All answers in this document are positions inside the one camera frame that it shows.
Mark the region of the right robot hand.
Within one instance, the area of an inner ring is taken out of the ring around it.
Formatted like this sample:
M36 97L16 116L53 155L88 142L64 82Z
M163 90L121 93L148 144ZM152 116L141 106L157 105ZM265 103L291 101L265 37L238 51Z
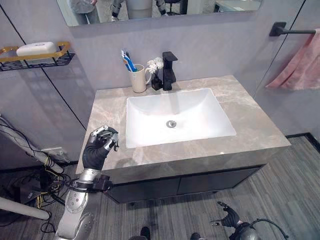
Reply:
M226 203L218 201L217 204L223 208L227 215L223 219L210 221L212 226L224 226L229 228L237 228L240 221L240 216Z

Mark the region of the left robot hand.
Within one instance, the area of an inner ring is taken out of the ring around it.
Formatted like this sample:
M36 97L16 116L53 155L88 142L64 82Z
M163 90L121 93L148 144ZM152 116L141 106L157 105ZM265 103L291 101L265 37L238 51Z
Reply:
M118 151L118 141L118 131L110 126L103 125L91 132L82 153L83 167L101 171L109 152Z

